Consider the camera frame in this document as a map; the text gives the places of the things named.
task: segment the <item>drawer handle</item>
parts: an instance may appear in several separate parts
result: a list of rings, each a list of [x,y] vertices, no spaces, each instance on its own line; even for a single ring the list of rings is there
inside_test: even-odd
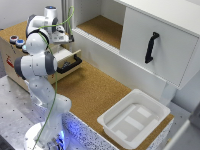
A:
[[[63,68],[57,68],[57,72],[60,73],[60,74],[63,74],[69,70],[71,70],[72,68],[78,66],[80,63],[82,63],[82,60],[75,54],[74,55],[74,59],[76,60],[73,64],[69,65],[69,66],[66,66],[66,67],[63,67]]]
[[[145,57],[145,63],[148,64],[149,62],[151,62],[153,60],[153,57],[151,57],[151,53],[153,50],[153,45],[154,45],[154,40],[157,39],[160,35],[156,32],[153,32],[153,36],[151,37],[150,41],[149,41],[149,45],[147,48],[147,53],[146,53],[146,57]]]

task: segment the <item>cabinet door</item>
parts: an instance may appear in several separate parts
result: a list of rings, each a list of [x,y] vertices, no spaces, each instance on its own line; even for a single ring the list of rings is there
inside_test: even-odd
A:
[[[153,32],[153,60],[145,63],[148,43]],[[179,86],[198,38],[159,20],[127,8],[120,54],[156,75]]]

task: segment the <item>empty white container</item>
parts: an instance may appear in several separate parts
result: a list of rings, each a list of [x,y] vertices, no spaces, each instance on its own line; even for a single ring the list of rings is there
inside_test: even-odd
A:
[[[135,89],[97,120],[122,147],[136,149],[169,113],[169,108]]]

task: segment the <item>green cable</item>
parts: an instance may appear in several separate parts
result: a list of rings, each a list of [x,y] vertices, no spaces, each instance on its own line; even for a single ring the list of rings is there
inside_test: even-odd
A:
[[[71,6],[71,7],[69,8],[69,10],[71,10],[71,8],[73,8],[73,12],[72,12],[72,14],[67,18],[67,20],[65,20],[64,22],[62,22],[62,23],[60,23],[60,24],[56,24],[56,25],[51,25],[51,26],[42,26],[42,27],[39,27],[39,29],[41,29],[41,28],[46,28],[46,27],[56,27],[56,26],[59,26],[59,25],[62,25],[62,24],[64,24],[64,23],[68,22],[68,21],[71,19],[71,17],[74,15],[74,7]]]
[[[69,12],[70,12],[71,8],[73,8],[73,12],[72,12],[72,14],[70,15],[70,17],[69,17],[69,15],[68,15],[67,20],[65,20],[64,22],[62,22],[62,23],[60,23],[60,24],[57,24],[57,25],[52,25],[52,26],[42,26],[42,27],[40,27],[39,29],[45,28],[45,27],[55,27],[55,26],[62,25],[62,24],[64,24],[64,23],[68,22],[69,28],[70,28],[70,32],[71,32],[71,34],[72,34],[71,26],[70,26],[69,20],[70,20],[71,17],[74,15],[74,7],[71,6],[71,7],[69,8]],[[46,39],[42,36],[41,33],[39,33],[39,35],[42,37],[42,39],[43,39],[43,40],[45,41],[45,43],[47,44],[47,46],[48,46],[48,48],[49,48],[51,54],[53,54],[53,52],[52,52],[52,50],[51,50],[49,44],[48,44],[47,41],[46,41]],[[37,143],[38,143],[38,141],[39,141],[39,139],[40,139],[40,136],[41,136],[41,134],[42,134],[42,132],[43,132],[43,130],[44,130],[44,127],[45,127],[46,124],[47,124],[47,121],[48,121],[48,119],[49,119],[49,117],[50,117],[51,111],[52,111],[52,109],[53,109],[53,106],[54,106],[54,103],[55,103],[55,100],[56,100],[57,82],[58,82],[58,80],[57,80],[57,72],[56,72],[55,74],[56,74],[56,88],[55,88],[55,96],[54,96],[53,104],[52,104],[52,106],[51,106],[51,109],[50,109],[50,111],[49,111],[49,114],[48,114],[48,116],[47,116],[47,119],[46,119],[46,121],[45,121],[45,123],[44,123],[44,125],[43,125],[43,127],[42,127],[42,130],[41,130],[41,132],[40,132],[40,134],[39,134],[39,136],[38,136],[38,138],[37,138],[37,140],[36,140],[36,142],[35,142],[35,145],[34,145],[34,147],[33,147],[32,150],[35,149],[35,146],[37,145]]]

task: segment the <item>brown cork surface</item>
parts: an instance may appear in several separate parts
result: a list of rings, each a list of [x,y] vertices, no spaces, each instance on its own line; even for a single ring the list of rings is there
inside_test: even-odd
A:
[[[103,16],[97,16],[96,18],[78,25],[77,27],[120,49],[123,29],[122,25]]]
[[[14,34],[25,39],[25,27],[26,22],[15,25],[0,31],[0,37],[8,42],[9,37]],[[123,148],[104,133],[102,126],[97,122],[97,118],[129,92],[131,92],[131,89],[85,61],[83,61],[81,68],[58,81],[57,91],[57,93],[65,95],[72,100],[72,113],[120,150],[123,150]],[[145,150],[172,119],[173,116],[169,115],[137,150]]]

